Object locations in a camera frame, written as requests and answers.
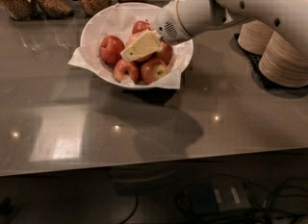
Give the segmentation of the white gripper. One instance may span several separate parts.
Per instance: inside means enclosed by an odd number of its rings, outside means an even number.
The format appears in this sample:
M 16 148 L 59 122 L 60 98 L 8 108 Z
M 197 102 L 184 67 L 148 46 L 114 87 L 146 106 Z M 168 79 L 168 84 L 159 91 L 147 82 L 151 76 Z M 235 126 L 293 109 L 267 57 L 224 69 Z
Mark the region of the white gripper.
M 154 31 L 144 30 L 120 52 L 120 56 L 125 61 L 134 62 L 157 52 L 160 49 L 161 40 L 177 45 L 192 38 L 180 19 L 178 0 L 171 1 L 162 7 L 152 20 L 150 27 Z

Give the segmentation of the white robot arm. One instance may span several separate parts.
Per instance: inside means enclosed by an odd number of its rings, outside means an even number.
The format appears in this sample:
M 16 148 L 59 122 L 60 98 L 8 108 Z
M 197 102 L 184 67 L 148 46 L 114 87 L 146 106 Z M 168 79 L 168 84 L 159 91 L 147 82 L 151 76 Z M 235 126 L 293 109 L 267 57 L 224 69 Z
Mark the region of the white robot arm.
M 308 0 L 172 0 L 121 52 L 127 62 L 143 58 L 165 42 L 177 45 L 206 31 L 257 19 L 308 56 Z

